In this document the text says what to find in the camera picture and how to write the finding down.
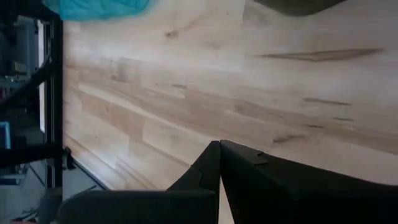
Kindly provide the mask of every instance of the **blue cloth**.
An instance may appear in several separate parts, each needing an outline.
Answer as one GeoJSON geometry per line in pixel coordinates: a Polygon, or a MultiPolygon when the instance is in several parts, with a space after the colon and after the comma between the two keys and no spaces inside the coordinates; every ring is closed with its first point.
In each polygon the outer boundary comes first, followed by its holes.
{"type": "Polygon", "coordinates": [[[62,20],[87,21],[135,15],[149,0],[43,0],[62,20]]]}

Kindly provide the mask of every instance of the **dark object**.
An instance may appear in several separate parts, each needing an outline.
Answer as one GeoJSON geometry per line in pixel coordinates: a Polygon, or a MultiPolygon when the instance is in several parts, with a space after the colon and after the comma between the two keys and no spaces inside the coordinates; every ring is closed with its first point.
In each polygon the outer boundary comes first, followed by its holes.
{"type": "Polygon", "coordinates": [[[44,54],[46,59],[32,78],[13,94],[0,101],[0,113],[18,104],[21,98],[36,91],[45,83],[45,143],[36,146],[2,150],[0,169],[43,159],[52,159],[47,166],[46,188],[62,187],[62,67],[63,27],[58,14],[45,7],[41,0],[14,0],[0,3],[5,19],[18,15],[44,22],[44,54]]]}
{"type": "Polygon", "coordinates": [[[328,9],[345,0],[255,0],[290,16],[307,16],[328,9]]]}
{"type": "Polygon", "coordinates": [[[218,223],[220,174],[235,223],[396,223],[398,187],[375,184],[213,141],[166,191],[87,192],[61,224],[218,223]]]}

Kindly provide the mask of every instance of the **wood grain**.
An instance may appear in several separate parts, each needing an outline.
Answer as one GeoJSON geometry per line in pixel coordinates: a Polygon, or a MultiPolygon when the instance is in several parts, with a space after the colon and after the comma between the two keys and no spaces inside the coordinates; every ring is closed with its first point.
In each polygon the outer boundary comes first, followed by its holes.
{"type": "Polygon", "coordinates": [[[166,189],[214,139],[398,184],[397,9],[164,0],[66,22],[65,144],[112,189],[166,189]]]}

